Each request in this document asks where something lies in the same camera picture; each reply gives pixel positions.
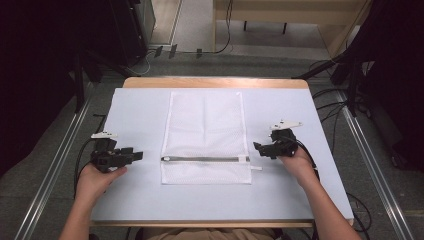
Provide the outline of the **person's right hand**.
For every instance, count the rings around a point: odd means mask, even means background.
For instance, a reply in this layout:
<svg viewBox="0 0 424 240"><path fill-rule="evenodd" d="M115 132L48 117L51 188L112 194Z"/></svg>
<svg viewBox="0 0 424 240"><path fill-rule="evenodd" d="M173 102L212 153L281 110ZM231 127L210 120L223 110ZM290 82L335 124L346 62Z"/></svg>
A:
<svg viewBox="0 0 424 240"><path fill-rule="evenodd" d="M278 159L301 187L311 187L318 182L311 159L303 149L298 148L292 157L279 156Z"/></svg>

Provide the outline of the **person's left hand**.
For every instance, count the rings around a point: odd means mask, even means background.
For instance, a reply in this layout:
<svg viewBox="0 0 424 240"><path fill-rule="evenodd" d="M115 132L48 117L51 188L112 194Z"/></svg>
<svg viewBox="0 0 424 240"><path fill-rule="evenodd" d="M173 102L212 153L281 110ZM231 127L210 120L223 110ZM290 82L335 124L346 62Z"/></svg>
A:
<svg viewBox="0 0 424 240"><path fill-rule="evenodd" d="M94 165L88 164L80 173L75 199L85 203L95 202L113 181L126 172L127 168L122 167L108 173L102 173Z"/></svg>

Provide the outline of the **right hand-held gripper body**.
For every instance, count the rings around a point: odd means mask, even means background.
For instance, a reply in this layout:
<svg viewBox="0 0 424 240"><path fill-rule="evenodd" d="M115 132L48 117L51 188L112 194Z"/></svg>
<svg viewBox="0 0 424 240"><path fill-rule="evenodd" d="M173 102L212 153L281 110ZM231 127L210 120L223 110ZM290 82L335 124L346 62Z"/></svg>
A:
<svg viewBox="0 0 424 240"><path fill-rule="evenodd" d="M291 157L298 149L297 138L292 129L302 126L301 122L281 120L279 123L270 126L272 140L271 144L265 145L266 149L274 155Z"/></svg>

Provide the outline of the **black cabinet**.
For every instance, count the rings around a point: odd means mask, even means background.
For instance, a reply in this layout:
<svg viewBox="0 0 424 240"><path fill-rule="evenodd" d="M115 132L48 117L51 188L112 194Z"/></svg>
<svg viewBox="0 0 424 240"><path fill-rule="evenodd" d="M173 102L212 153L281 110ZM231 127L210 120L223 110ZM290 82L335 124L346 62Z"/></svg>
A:
<svg viewBox="0 0 424 240"><path fill-rule="evenodd" d="M118 33L118 60L132 66L146 56L156 24L152 0L109 0Z"/></svg>

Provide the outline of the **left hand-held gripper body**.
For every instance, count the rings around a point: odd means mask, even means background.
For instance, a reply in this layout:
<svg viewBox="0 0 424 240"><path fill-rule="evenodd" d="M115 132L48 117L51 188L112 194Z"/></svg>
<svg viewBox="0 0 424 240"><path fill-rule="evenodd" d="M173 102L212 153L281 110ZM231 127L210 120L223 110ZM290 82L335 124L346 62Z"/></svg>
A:
<svg viewBox="0 0 424 240"><path fill-rule="evenodd" d="M90 162L102 173L109 171L111 167L121 168L133 162L133 154L123 155L121 149L116 149L115 135L108 132L93 134L95 141L94 150L90 155Z"/></svg>

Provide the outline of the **metal floor rail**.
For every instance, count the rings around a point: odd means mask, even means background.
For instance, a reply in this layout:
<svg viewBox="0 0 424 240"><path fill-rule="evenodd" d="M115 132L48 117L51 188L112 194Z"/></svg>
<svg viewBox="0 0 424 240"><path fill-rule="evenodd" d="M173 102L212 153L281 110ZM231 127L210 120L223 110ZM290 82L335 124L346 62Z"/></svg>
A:
<svg viewBox="0 0 424 240"><path fill-rule="evenodd" d="M397 238L399 240L416 240L406 216L378 164L378 158L374 155L357 118L347 108L343 109L343 114Z"/></svg>
<svg viewBox="0 0 424 240"><path fill-rule="evenodd" d="M37 223L45 209L45 206L52 193L54 185L67 159L68 153L73 145L77 133L87 114L92 96L95 92L95 84L88 83L85 87L85 102L78 113L75 113L69 124L65 135L54 155L54 158L43 178L41 185L35 197L32 199L26 215L16 233L14 240L31 240L31 236L37 226Z"/></svg>

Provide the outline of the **dark curtain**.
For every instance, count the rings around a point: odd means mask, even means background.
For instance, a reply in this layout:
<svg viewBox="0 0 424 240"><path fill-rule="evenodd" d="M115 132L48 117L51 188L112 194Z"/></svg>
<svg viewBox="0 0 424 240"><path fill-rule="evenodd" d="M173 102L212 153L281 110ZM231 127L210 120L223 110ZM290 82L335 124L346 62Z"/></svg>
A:
<svg viewBox="0 0 424 240"><path fill-rule="evenodd" d="M372 64L359 90L394 165L424 172L424 0L373 0L350 56Z"/></svg>
<svg viewBox="0 0 424 240"><path fill-rule="evenodd" d="M0 176L76 95L69 72L95 0L0 0Z"/></svg>

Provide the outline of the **white mesh laundry bag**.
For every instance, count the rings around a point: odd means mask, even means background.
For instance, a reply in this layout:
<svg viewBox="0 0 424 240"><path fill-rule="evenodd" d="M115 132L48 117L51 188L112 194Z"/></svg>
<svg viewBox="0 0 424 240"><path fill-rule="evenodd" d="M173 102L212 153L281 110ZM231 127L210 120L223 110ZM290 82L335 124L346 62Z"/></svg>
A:
<svg viewBox="0 0 424 240"><path fill-rule="evenodd" d="M243 95L172 92L160 167L167 185L250 184Z"/></svg>

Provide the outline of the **black metal stand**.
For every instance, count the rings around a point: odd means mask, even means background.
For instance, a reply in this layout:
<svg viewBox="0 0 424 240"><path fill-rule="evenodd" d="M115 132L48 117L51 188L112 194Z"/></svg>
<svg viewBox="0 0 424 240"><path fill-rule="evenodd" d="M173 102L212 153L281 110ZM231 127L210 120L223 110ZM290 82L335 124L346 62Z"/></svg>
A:
<svg viewBox="0 0 424 240"><path fill-rule="evenodd" d="M294 76L294 79L307 80L325 70L335 66L336 69L331 74L330 81L333 85L341 85L345 80L348 81L346 91L346 105L353 117L356 113L356 96L360 80L364 77L362 72L362 64L364 58L361 54L354 53L350 50L345 50L335 58L324 60L322 64L311 68L306 73Z"/></svg>
<svg viewBox="0 0 424 240"><path fill-rule="evenodd" d="M83 73L86 73L91 82L100 82L102 73L98 64L103 64L111 70L120 74L124 78L132 77L132 74L126 68L113 63L111 60L101 56L93 50L79 49L73 57L74 64L74 81L75 81L75 96L76 108L75 112L79 113L83 107L85 100L84 78Z"/></svg>

